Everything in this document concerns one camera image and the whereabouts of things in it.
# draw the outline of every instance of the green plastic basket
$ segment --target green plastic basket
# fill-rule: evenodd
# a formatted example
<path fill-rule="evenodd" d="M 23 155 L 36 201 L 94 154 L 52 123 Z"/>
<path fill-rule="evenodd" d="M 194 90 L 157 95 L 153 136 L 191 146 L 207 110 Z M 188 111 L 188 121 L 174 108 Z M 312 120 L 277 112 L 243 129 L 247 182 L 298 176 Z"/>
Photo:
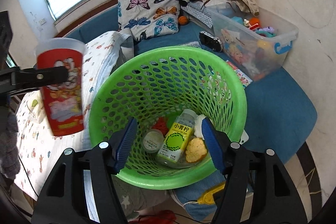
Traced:
<path fill-rule="evenodd" d="M 185 108 L 210 117 L 231 141 L 239 141 L 246 120 L 246 97 L 233 69 L 216 55 L 192 47 L 164 47 L 143 53 L 118 68 L 100 88 L 90 111 L 95 146 L 138 121 L 138 133 L 126 167 L 117 175 L 148 189 L 174 189 L 195 183 L 215 171 L 208 155 L 198 165 L 171 169 L 142 149 L 142 135 L 162 116 Z"/>

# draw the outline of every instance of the wall outlet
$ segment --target wall outlet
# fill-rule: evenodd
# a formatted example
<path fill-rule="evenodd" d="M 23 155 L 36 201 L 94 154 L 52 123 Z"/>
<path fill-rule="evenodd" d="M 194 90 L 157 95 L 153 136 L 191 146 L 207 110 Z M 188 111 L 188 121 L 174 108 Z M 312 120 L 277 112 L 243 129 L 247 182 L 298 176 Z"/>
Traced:
<path fill-rule="evenodd" d="M 44 23 L 46 23 L 45 18 L 42 18 L 41 20 L 39 20 L 39 23 L 40 23 L 40 25 L 43 25 Z"/>

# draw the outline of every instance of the butterfly pillow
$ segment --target butterfly pillow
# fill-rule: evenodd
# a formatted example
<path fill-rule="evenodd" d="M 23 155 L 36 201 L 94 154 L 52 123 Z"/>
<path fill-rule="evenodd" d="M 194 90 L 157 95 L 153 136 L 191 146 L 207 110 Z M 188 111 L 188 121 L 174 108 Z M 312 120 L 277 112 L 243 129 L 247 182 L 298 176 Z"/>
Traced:
<path fill-rule="evenodd" d="M 135 44 L 179 31 L 179 0 L 119 0 L 119 28 L 130 28 Z"/>

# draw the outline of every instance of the screw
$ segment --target screw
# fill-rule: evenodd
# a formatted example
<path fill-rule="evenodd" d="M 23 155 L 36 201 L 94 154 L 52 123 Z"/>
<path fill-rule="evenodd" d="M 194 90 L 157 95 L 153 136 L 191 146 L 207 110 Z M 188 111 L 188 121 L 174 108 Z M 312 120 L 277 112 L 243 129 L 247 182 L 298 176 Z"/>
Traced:
<path fill-rule="evenodd" d="M 231 143 L 231 147 L 232 147 L 233 149 L 238 149 L 238 148 L 240 147 L 240 144 L 239 144 L 239 143 L 236 143 L 236 142 L 233 142 L 233 143 Z"/>
<path fill-rule="evenodd" d="M 108 146 L 109 146 L 109 143 L 108 143 L 108 142 L 102 142 L 102 143 L 99 144 L 99 147 L 100 147 L 101 149 L 104 149 L 104 148 L 106 148 L 106 147 L 108 147 Z"/>
<path fill-rule="evenodd" d="M 66 150 L 64 150 L 64 154 L 65 155 L 70 155 L 72 153 L 72 149 L 71 148 L 67 148 Z"/>
<path fill-rule="evenodd" d="M 274 156 L 275 152 L 272 149 L 266 150 L 267 155 Z"/>

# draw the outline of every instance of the blue box handle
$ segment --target blue box handle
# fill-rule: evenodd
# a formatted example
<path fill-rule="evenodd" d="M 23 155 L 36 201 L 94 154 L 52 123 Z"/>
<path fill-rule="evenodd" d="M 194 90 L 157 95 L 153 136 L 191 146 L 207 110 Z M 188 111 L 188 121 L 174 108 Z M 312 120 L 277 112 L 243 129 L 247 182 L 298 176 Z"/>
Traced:
<path fill-rule="evenodd" d="M 284 46 L 278 50 L 279 47 L 281 47 L 281 44 L 279 42 L 274 44 L 274 51 L 276 54 L 283 54 L 285 52 L 288 52 L 293 46 L 293 41 L 287 46 Z"/>

